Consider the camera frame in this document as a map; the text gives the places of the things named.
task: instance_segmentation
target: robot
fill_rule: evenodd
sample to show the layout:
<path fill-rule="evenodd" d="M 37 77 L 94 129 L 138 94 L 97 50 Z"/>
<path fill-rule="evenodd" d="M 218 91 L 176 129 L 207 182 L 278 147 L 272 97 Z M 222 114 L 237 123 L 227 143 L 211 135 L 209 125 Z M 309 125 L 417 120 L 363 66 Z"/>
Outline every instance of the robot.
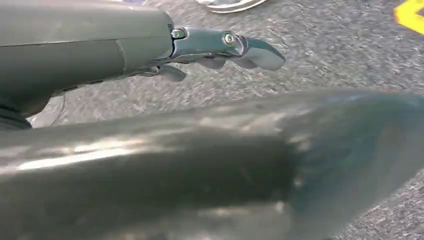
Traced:
<path fill-rule="evenodd" d="M 424 165 L 413 94 L 298 92 L 32 129 L 26 117 L 86 85 L 286 60 L 122 2 L 2 0 L 0 18 L 2 240 L 322 240 Z"/>

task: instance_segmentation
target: sneaker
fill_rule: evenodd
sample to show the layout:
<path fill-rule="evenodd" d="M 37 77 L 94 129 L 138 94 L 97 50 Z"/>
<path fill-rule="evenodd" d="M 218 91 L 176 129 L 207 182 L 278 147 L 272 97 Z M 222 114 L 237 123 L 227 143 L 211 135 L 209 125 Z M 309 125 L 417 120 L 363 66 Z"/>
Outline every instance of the sneaker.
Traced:
<path fill-rule="evenodd" d="M 241 12 L 259 4 L 266 0 L 196 0 L 209 11 L 218 14 L 229 14 Z"/>

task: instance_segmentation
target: bolt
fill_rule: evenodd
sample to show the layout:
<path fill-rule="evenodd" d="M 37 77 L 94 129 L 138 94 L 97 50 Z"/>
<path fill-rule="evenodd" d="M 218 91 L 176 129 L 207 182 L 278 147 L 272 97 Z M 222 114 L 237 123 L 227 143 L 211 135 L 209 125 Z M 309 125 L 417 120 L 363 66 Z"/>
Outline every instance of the bolt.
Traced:
<path fill-rule="evenodd" d="M 171 32 L 171 36 L 174 39 L 183 39 L 186 37 L 186 32 L 181 29 L 174 29 Z"/>
<path fill-rule="evenodd" d="M 228 45 L 233 45 L 236 42 L 236 38 L 232 33 L 225 33 L 222 39 L 224 43 Z"/>

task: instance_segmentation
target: yellow tape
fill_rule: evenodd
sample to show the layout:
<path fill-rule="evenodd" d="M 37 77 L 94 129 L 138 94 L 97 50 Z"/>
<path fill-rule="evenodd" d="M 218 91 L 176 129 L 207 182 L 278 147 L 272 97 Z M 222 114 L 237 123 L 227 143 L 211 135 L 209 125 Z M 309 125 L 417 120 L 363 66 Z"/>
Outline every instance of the yellow tape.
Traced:
<path fill-rule="evenodd" d="M 424 16 L 418 12 L 424 9 L 424 0 L 406 0 L 394 9 L 396 22 L 424 35 Z"/>

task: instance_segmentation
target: prosthetic hand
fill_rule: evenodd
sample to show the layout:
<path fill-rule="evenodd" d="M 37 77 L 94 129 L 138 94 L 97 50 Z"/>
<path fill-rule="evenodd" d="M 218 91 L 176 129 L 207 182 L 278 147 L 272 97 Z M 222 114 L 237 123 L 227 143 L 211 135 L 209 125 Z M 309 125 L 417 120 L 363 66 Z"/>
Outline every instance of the prosthetic hand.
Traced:
<path fill-rule="evenodd" d="M 169 64 L 217 69 L 226 61 L 278 70 L 268 43 L 231 31 L 175 27 L 163 11 L 105 0 L 3 0 L 0 97 L 25 117 L 53 96 L 131 76 L 186 74 Z"/>

